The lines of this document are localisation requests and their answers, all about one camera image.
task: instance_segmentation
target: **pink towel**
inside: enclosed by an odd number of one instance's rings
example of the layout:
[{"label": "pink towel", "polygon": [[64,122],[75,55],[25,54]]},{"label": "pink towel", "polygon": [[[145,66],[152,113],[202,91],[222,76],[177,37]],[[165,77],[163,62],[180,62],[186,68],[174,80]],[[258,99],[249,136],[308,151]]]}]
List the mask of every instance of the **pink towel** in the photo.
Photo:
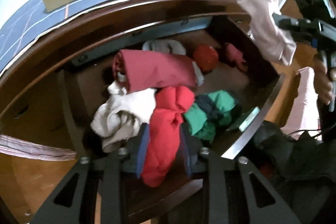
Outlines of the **pink towel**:
[{"label": "pink towel", "polygon": [[251,16],[251,31],[255,44],[268,61],[286,66],[292,63],[296,44],[290,32],[275,25],[273,13],[279,14],[278,0],[237,0],[238,4]]},{"label": "pink towel", "polygon": [[121,82],[128,93],[166,86],[196,86],[193,60],[184,55],[120,50],[113,60],[113,74],[126,75]]},{"label": "pink towel", "polygon": [[[314,70],[305,67],[298,72],[301,74],[300,85],[297,90],[298,96],[294,100],[286,125],[281,128],[285,134],[301,129],[313,130],[319,128],[320,116],[316,105],[318,96],[314,89]],[[299,132],[292,137],[299,138],[302,133]],[[311,136],[317,133],[316,131],[309,132]]]}]

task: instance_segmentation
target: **bolt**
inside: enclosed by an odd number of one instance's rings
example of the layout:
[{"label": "bolt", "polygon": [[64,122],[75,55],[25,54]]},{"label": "bolt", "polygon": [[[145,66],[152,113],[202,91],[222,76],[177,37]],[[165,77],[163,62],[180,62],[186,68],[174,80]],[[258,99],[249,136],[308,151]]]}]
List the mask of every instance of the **bolt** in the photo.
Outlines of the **bolt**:
[{"label": "bolt", "polygon": [[336,68],[332,68],[330,70],[330,79],[335,82],[336,81]]},{"label": "bolt", "polygon": [[118,150],[118,154],[121,156],[126,155],[127,153],[128,153],[128,150],[125,147],[121,147]]},{"label": "bolt", "polygon": [[209,150],[209,148],[207,148],[207,147],[202,147],[201,148],[201,150],[199,151],[199,153],[201,154],[201,155],[209,155],[209,152],[210,150]]},{"label": "bolt", "polygon": [[79,160],[79,162],[81,164],[88,164],[90,162],[90,157],[87,157],[87,156],[81,157],[81,159]]},{"label": "bolt", "polygon": [[78,62],[79,63],[83,63],[84,61],[86,61],[88,59],[87,55],[86,54],[83,54],[81,55],[79,58],[78,58]]},{"label": "bolt", "polygon": [[246,157],[239,157],[238,161],[240,164],[247,164],[249,162],[249,159]]}]

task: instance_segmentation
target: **wooden furniture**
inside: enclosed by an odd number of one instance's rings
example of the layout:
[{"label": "wooden furniture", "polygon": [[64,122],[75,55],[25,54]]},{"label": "wooden furniture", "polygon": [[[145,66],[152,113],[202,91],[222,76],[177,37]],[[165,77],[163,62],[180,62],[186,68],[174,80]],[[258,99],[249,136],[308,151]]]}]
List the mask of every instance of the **wooden furniture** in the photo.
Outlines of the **wooden furniture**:
[{"label": "wooden furniture", "polygon": [[[262,58],[257,47],[246,35],[250,18],[235,0],[130,0],[81,15],[41,37],[4,73],[0,79],[0,94],[6,94],[0,100],[1,121],[6,123],[4,118],[9,113],[15,115],[16,111],[20,112],[21,109],[17,106],[26,104],[26,94],[39,94],[37,87],[43,81],[54,79],[55,73],[63,70],[66,92],[51,93],[61,98],[57,100],[57,104],[63,103],[62,107],[58,106],[57,119],[62,120],[62,125],[67,127],[70,135],[74,132],[67,120],[73,120],[76,127],[84,128],[85,131],[97,107],[106,100],[106,86],[112,81],[106,69],[110,68],[113,54],[94,60],[77,70],[68,66],[71,59],[127,34],[136,35],[153,26],[205,16],[213,17],[207,29],[177,34],[172,38],[181,41],[188,53],[201,43],[219,48],[224,42],[234,44],[243,52],[249,66],[246,75],[237,68],[220,63],[214,71],[206,75],[205,84],[195,89],[198,94],[218,89],[231,90],[244,110],[255,106],[260,108],[259,114],[243,134],[233,132],[217,136],[213,149],[220,154],[226,152],[229,158],[235,157],[264,120],[283,82],[283,78]],[[71,111],[64,111],[64,102],[68,102]],[[22,119],[29,115],[33,103],[29,104]],[[22,138],[29,139],[33,136],[34,132],[27,128]],[[71,139],[67,136],[66,143],[53,143],[50,139],[50,145],[71,147],[74,146]],[[160,187],[149,189],[141,181],[134,184],[127,180],[124,186],[127,189],[130,223],[140,223],[167,212],[196,193],[202,188],[202,181],[188,180],[177,157],[174,168]]]}]

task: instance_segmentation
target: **dark fabric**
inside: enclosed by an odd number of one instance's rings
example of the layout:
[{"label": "dark fabric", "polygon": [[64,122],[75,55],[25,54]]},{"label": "dark fabric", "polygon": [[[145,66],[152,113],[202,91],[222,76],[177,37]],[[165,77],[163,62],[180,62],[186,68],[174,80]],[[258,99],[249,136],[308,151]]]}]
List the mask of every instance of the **dark fabric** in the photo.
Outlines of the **dark fabric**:
[{"label": "dark fabric", "polygon": [[206,114],[209,121],[216,121],[223,118],[223,113],[217,108],[208,95],[201,94],[195,98],[195,104]]},{"label": "dark fabric", "polygon": [[298,141],[285,136],[280,128],[264,121],[252,138],[256,148],[269,156],[275,175],[270,180],[273,187],[298,216],[302,224],[323,219],[327,200],[334,201],[336,181],[335,141],[322,143],[309,135],[301,135]]},{"label": "dark fabric", "polygon": [[212,143],[217,128],[227,128],[237,118],[238,102],[225,90],[198,95],[184,114],[191,135]]},{"label": "dark fabric", "polygon": [[147,88],[166,86],[196,86],[193,60],[179,54],[161,52],[120,50],[113,60],[113,74],[127,76],[121,82],[129,93]]}]

